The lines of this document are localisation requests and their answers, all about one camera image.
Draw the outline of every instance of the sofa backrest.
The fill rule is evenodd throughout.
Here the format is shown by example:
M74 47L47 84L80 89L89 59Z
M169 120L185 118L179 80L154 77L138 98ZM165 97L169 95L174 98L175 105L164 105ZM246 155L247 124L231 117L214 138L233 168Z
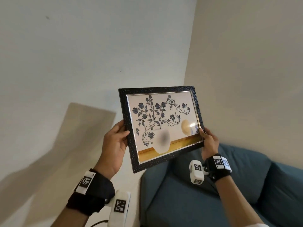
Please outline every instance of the sofa backrest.
M264 217L282 227L303 226L303 170L272 163L258 202Z
M257 203L271 160L259 152L224 144L220 144L219 153L227 158L232 168L232 178L247 201L252 204ZM199 160L203 163L201 149L177 157L172 166L174 174L188 183L191 183L189 175L191 160ZM205 178L201 185L192 185L217 193L213 188L215 185L209 178Z

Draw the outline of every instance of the left hand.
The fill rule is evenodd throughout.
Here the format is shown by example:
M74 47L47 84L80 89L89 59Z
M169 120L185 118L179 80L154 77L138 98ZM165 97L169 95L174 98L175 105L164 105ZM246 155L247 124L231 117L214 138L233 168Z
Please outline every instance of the left hand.
M104 135L102 153L94 169L109 180L122 165L127 147L127 135L129 135L129 131L125 130L123 120Z

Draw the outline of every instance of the forearm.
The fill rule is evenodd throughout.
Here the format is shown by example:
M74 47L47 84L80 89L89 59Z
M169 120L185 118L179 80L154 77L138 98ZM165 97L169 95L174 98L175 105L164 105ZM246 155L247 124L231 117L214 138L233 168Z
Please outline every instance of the forearm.
M64 208L51 227L84 227L88 219L88 216L78 210Z
M216 183L226 216L232 227L262 224L263 221L244 198L231 176Z

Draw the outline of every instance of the sofa armrest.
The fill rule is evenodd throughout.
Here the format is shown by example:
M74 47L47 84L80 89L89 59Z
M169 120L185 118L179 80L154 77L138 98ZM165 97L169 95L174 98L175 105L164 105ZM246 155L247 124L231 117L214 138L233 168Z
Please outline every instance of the sofa armrest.
M148 168L141 177L140 185L140 223L146 223L146 211L161 186L171 162L166 161L151 168Z

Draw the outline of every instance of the white marker cube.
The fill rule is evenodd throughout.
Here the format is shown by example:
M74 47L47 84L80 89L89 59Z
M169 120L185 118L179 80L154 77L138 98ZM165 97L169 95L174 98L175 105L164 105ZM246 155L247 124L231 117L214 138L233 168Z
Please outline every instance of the white marker cube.
M189 164L190 180L193 184L201 185L204 181L203 167L200 161L192 160Z

